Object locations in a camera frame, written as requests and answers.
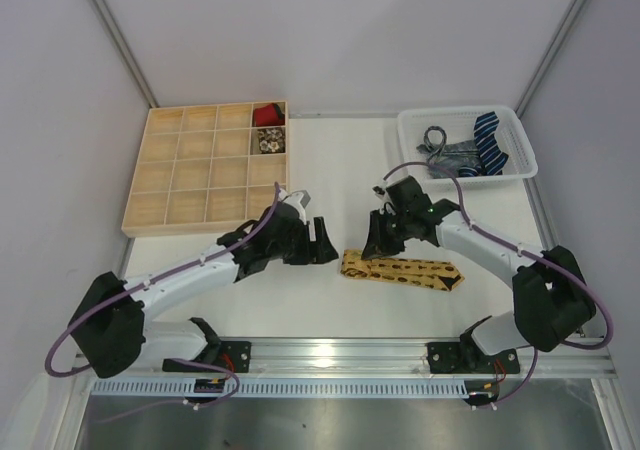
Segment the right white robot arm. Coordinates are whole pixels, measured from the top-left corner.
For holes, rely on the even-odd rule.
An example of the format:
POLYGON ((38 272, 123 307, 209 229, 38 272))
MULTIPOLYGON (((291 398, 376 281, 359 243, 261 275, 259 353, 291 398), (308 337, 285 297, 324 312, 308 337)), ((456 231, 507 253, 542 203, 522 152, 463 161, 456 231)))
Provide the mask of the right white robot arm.
POLYGON ((478 321, 461 335, 469 357, 524 347, 550 352, 595 316, 596 304, 568 249, 538 249, 482 230, 461 201, 433 201, 413 177, 373 191, 382 204, 369 215, 363 259, 396 256, 407 241, 426 241, 464 256, 511 289, 512 311, 478 321))

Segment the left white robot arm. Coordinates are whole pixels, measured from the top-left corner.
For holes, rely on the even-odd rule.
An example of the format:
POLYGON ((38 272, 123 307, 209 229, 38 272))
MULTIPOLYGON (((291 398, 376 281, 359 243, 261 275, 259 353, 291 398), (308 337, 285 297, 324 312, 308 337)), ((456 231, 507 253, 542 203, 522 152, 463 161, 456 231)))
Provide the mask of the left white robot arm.
POLYGON ((70 335, 102 379, 134 367, 178 372, 223 366, 223 342, 204 318, 170 324, 158 316, 275 260, 322 265, 337 257, 323 218, 307 221, 303 211, 279 202, 173 268, 131 280, 112 272, 96 277, 69 322, 70 335))

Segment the yellow patterned tie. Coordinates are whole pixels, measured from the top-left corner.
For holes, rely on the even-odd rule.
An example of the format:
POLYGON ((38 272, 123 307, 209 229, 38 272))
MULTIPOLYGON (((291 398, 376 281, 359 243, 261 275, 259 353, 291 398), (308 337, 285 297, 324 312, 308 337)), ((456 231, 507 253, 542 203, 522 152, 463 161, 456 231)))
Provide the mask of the yellow patterned tie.
POLYGON ((448 261, 408 258, 373 258, 366 260, 360 250, 345 250, 340 274, 354 280, 427 288, 451 292, 465 277, 448 261))

